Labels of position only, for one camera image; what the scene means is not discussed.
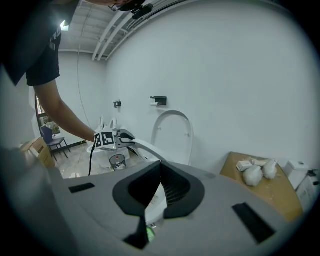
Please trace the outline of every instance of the white box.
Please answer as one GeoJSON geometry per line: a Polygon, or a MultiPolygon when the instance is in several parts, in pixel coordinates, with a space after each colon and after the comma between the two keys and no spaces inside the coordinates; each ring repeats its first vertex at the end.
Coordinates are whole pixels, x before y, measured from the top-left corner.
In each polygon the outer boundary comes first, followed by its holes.
{"type": "Polygon", "coordinates": [[[283,168],[283,171],[291,182],[294,190],[296,190],[304,180],[308,170],[310,170],[309,166],[301,161],[288,161],[286,166],[283,168]]]}
{"type": "Polygon", "coordinates": [[[320,185],[317,177],[307,175],[296,191],[304,212],[311,210],[319,196],[319,192],[320,185]]]}
{"type": "Polygon", "coordinates": [[[252,164],[249,161],[239,161],[235,167],[239,170],[239,172],[244,172],[246,169],[249,169],[251,166],[252,164]]]}

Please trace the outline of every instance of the short sleeve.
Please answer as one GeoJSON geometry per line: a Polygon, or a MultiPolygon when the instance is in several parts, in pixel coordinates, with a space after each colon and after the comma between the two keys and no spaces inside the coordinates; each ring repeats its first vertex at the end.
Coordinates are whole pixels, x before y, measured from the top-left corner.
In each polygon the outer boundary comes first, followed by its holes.
{"type": "Polygon", "coordinates": [[[28,86],[40,86],[51,82],[60,76],[59,46],[61,31],[58,30],[51,38],[35,64],[26,71],[28,86]]]}

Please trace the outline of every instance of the ceiling light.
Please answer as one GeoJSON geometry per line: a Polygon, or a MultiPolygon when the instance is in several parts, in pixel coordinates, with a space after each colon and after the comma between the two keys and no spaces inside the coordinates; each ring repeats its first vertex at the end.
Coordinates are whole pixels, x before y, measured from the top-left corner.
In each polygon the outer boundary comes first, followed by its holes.
{"type": "Polygon", "coordinates": [[[68,31],[69,30],[69,25],[65,26],[65,20],[61,23],[60,27],[62,31],[68,31]]]}

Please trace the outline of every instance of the chair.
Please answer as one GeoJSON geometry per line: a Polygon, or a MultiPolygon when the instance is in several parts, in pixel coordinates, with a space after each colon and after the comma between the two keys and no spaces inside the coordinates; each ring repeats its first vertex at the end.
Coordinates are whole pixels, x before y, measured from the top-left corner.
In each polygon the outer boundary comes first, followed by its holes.
{"type": "Polygon", "coordinates": [[[62,146],[61,146],[61,143],[64,142],[65,145],[68,147],[65,138],[62,137],[62,138],[55,138],[55,139],[53,139],[53,138],[52,138],[53,131],[52,131],[50,128],[48,128],[47,126],[42,126],[40,129],[41,129],[41,133],[42,133],[43,139],[44,139],[45,143],[48,145],[48,147],[49,147],[49,149],[50,149],[51,156],[53,156],[54,159],[57,161],[56,156],[55,156],[55,154],[52,152],[51,147],[56,146],[56,148],[58,149],[58,145],[59,145],[60,148],[62,149],[65,157],[68,158],[68,156],[66,155],[66,152],[63,150],[63,148],[62,148],[62,146]]]}

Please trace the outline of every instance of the wooden table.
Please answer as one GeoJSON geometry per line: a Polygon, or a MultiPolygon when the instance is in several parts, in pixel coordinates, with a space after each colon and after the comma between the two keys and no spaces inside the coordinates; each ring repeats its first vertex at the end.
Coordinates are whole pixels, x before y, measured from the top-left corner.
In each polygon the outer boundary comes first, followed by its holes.
{"type": "Polygon", "coordinates": [[[277,173],[274,179],[269,180],[263,177],[256,187],[245,184],[243,172],[238,171],[236,164],[238,161],[248,160],[250,157],[264,160],[264,158],[261,157],[231,152],[220,174],[242,184],[256,196],[275,207],[288,221],[293,221],[302,215],[303,210],[298,196],[278,164],[276,165],[277,173]]]}

